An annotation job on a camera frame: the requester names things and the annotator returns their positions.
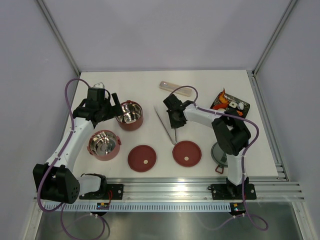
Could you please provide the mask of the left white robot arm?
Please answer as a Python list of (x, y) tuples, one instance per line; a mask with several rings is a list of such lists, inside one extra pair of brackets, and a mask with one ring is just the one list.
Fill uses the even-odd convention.
[(107, 183), (104, 175), (84, 173), (75, 177), (73, 169), (84, 144), (91, 156), (106, 162), (120, 152), (121, 140), (110, 130), (94, 132), (100, 122), (121, 115), (122, 107), (116, 93), (108, 94), (102, 88), (91, 87), (87, 97), (71, 113), (71, 129), (57, 149), (44, 164), (36, 164), (32, 174), (37, 191), (37, 203), (42, 200), (73, 204), (77, 198), (89, 200), (112, 200), (117, 190)]

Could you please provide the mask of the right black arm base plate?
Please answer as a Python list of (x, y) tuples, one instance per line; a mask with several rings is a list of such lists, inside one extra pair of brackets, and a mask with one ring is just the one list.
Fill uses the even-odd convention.
[(245, 183), (244, 187), (242, 184), (211, 184), (207, 189), (211, 191), (213, 200), (242, 200), (243, 196), (245, 200), (257, 199), (255, 185), (252, 183)]

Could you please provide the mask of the pink steel bowl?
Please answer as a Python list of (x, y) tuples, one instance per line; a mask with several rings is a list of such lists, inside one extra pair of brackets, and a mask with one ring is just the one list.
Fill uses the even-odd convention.
[(121, 145), (122, 142), (115, 133), (100, 130), (89, 139), (87, 151), (99, 161), (110, 161), (118, 155)]

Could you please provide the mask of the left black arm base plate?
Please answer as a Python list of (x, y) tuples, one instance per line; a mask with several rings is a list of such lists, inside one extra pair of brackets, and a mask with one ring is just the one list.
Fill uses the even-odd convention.
[(99, 190), (88, 192), (79, 196), (81, 200), (122, 200), (124, 192), (123, 184), (104, 184)]

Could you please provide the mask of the metal tongs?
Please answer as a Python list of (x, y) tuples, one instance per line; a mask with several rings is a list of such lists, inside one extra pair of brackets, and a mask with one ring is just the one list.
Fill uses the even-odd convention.
[(170, 119), (167, 113), (166, 106), (161, 103), (161, 104), (155, 104), (153, 107), (171, 143), (173, 145), (176, 145), (178, 141), (177, 132), (174, 128), (171, 128)]

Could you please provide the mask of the dark red steel bowl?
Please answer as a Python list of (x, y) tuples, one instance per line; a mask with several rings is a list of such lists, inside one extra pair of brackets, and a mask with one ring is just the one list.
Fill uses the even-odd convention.
[(121, 109), (124, 114), (124, 122), (118, 122), (118, 125), (125, 131), (135, 131), (140, 128), (144, 122), (143, 109), (135, 101), (127, 100), (121, 103)]

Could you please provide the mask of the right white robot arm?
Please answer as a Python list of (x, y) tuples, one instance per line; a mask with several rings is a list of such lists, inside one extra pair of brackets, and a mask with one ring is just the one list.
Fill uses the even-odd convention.
[(227, 157), (227, 193), (232, 198), (239, 198), (245, 192), (242, 182), (247, 177), (243, 156), (251, 138), (244, 119), (236, 112), (224, 113), (201, 108), (190, 100), (182, 102), (174, 94), (165, 98), (163, 103), (167, 108), (172, 129), (181, 128), (187, 122), (195, 122), (213, 129), (217, 144)]

